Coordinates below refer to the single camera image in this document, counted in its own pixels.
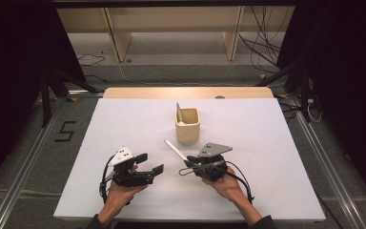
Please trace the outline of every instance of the desk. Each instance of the desk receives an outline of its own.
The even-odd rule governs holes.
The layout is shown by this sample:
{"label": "desk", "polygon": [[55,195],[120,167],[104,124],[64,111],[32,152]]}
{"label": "desk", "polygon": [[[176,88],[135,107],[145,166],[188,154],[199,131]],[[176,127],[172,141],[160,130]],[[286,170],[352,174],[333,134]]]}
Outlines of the desk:
{"label": "desk", "polygon": [[[104,166],[125,145],[135,155],[149,154],[140,170],[147,171],[161,163],[165,164],[165,170],[153,185],[135,196],[117,220],[244,222],[237,209],[199,177],[178,174],[184,163],[164,144],[167,138],[186,156],[196,155],[207,141],[233,146],[223,156],[235,163],[249,180],[254,206],[262,216],[324,220],[277,101],[271,93],[267,98],[238,98],[241,92],[251,94],[252,90],[257,94],[269,91],[175,88],[174,93],[172,88],[109,89],[105,92],[107,98],[97,103],[54,216],[90,219],[98,213],[103,206],[98,186]],[[201,98],[191,98],[194,92]],[[210,98],[222,92],[227,99]],[[127,98],[111,98],[123,94]],[[151,94],[152,98],[143,99],[143,94]],[[228,99],[231,94],[236,98]],[[200,111],[200,139],[195,144],[182,145],[175,140],[176,102]]]}

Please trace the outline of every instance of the white table surface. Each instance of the white table surface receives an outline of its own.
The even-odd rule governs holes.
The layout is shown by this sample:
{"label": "white table surface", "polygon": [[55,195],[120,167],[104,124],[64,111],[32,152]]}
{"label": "white table surface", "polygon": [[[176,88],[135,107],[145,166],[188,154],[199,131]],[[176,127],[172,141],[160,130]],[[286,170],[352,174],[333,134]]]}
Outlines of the white table surface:
{"label": "white table surface", "polygon": [[[182,145],[175,138],[176,102],[200,112],[200,139]],[[254,207],[278,220],[325,219],[281,109],[273,98],[99,99],[54,216],[90,219],[103,207],[99,182],[109,157],[126,146],[148,153],[139,171],[164,164],[164,173],[135,195],[118,220],[244,221],[238,210],[194,174],[182,177],[183,161],[165,143],[195,156],[206,142],[232,146],[223,154],[248,179]]]}

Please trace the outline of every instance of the white pen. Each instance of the white pen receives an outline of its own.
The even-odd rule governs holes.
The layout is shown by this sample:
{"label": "white pen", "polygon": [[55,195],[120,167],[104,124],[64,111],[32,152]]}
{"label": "white pen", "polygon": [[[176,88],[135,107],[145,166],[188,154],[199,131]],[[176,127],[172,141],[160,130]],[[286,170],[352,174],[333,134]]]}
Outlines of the white pen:
{"label": "white pen", "polygon": [[171,144],[171,142],[168,140],[168,139],[165,139],[164,140],[165,141],[165,143],[178,155],[178,156],[180,156],[180,158],[182,158],[183,160],[188,160],[182,153],[180,153],[180,151],[179,150],[177,150],[177,148],[176,147],[174,147],[172,144]]}

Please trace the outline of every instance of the floor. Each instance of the floor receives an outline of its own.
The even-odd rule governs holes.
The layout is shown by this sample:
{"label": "floor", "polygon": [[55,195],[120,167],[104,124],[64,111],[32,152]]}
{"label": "floor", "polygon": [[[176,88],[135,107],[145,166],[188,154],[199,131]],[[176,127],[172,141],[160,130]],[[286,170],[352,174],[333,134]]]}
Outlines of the floor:
{"label": "floor", "polygon": [[[243,33],[255,39],[255,33]],[[279,46],[283,34],[274,44]],[[70,34],[70,40],[88,83],[98,89],[154,86],[252,86],[260,76],[276,67],[238,42],[234,61],[228,61],[220,33],[135,33],[125,61],[118,64],[106,34]],[[270,85],[274,94],[284,94],[285,77]],[[13,152],[0,169],[0,228],[84,228],[85,221],[64,221],[52,216],[89,126],[101,94],[78,92],[67,84],[72,99],[52,97],[53,122],[42,129],[42,104],[36,101],[28,125],[22,130]],[[277,228],[366,228],[366,185],[348,160],[330,120],[305,123],[289,107],[297,96],[280,99],[283,115],[304,163],[307,174],[322,199],[327,219],[317,223],[277,221]],[[319,119],[319,109],[311,109]],[[67,122],[70,141],[60,141]],[[16,185],[21,183],[18,191]],[[9,199],[10,193],[15,198]],[[238,228],[244,224],[118,223],[115,228]]]}

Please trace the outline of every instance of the beige cup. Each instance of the beige cup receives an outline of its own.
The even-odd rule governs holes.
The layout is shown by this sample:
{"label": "beige cup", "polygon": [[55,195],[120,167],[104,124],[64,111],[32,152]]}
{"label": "beige cup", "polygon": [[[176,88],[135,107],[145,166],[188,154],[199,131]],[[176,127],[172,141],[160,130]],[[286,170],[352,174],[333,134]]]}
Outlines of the beige cup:
{"label": "beige cup", "polygon": [[179,123],[176,111],[174,124],[177,141],[180,143],[195,143],[200,138],[200,113],[196,108],[181,108],[184,123]]}

